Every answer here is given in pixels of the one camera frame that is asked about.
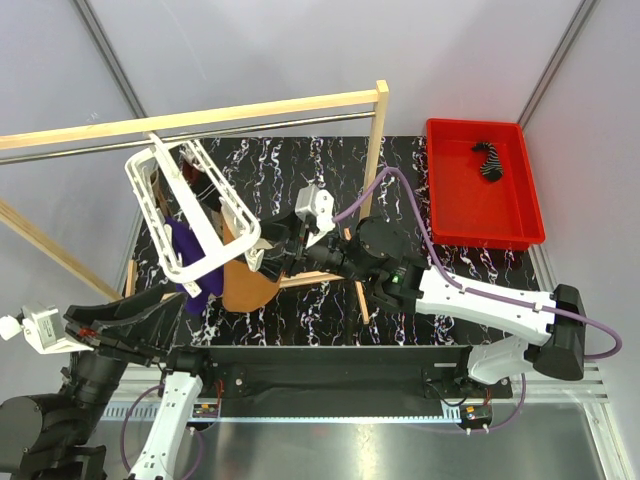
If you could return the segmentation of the white plastic clip hanger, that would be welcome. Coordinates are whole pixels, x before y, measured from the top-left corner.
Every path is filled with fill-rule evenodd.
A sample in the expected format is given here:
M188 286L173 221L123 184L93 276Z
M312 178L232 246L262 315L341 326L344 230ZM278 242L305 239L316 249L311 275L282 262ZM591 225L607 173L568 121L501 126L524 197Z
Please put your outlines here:
M202 170L220 194L222 213L234 232L235 239L226 244L219 236L200 202L174 161L170 150L177 144L165 143L157 135L149 135L148 148L133 155L125 164L133 193L149 228L159 264L166 277L186 287L191 296L199 293L196 281L226 263L244 256L248 268L255 272L262 263L264 251L257 247L261 228L256 216L248 209L222 171L216 166L198 140L182 143L188 157ZM186 222L203 250L203 257L184 266L173 248L169 228L155 205L151 174L160 171L185 216Z

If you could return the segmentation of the purple sock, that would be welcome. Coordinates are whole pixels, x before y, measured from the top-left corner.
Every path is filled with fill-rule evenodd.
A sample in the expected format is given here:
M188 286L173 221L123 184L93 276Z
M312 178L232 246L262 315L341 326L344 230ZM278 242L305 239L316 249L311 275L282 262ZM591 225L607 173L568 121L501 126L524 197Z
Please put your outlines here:
M192 263L204 257L204 252L195 236L195 234L183 223L171 218L165 218L165 225L171 227L171 242L176 254L182 261L183 266ZM201 315L208 303L209 297L220 297L223 294L224 287L224 268L219 267L196 281L199 288L197 296L193 297L187 288L180 283L176 283L176 290L187 294L185 310L190 315Z

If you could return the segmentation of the brown orange striped sock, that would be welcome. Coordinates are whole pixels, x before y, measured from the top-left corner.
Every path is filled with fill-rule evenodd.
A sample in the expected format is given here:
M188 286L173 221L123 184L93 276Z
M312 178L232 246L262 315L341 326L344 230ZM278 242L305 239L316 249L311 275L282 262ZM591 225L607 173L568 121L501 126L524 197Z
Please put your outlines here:
M202 175L202 172L198 170L194 165L189 163L187 160L183 161L181 166L181 171L182 171L183 177L190 185L195 185L199 181L199 178Z

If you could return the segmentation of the beige argyle sock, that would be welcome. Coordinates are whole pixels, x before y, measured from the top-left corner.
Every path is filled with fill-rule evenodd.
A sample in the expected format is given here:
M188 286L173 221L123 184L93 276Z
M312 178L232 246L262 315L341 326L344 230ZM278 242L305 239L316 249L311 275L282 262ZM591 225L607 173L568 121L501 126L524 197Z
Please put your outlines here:
M160 210L164 217L168 216L168 203L161 188L161 181L158 172L154 172L151 174L150 184L156 208Z

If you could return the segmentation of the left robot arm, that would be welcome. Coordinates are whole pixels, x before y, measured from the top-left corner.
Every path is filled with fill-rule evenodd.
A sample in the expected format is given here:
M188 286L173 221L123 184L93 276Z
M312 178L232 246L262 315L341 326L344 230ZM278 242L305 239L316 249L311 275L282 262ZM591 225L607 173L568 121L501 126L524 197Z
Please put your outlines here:
M187 296L152 289L97 306L24 306L1 320L1 336L22 334L42 355L66 353L55 393L1 404L1 470L13 479L103 479L107 450L88 442L131 364L166 366L161 403L129 479L172 479L198 396L216 372L199 353L175 346Z

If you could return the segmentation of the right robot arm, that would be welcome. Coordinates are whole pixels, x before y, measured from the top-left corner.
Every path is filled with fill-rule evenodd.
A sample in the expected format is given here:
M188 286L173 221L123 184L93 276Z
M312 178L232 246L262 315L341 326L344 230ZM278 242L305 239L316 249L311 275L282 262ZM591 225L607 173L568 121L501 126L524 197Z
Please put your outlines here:
M362 282L366 298L388 312L455 317L507 333L463 350L450 378L463 395L529 371L583 378L586 326L574 317L575 288L532 292L455 279L413 255L404 234L380 217L361 220L350 239L317 233L314 226L294 213L265 221L244 259L270 280L316 269Z

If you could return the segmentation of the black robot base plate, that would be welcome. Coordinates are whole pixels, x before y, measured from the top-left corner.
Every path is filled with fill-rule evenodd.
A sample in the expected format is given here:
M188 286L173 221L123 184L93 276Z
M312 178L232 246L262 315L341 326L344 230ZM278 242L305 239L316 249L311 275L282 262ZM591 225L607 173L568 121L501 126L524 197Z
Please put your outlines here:
M510 382L462 379L459 346L216 346L222 415L249 421L422 420L460 400L509 399Z

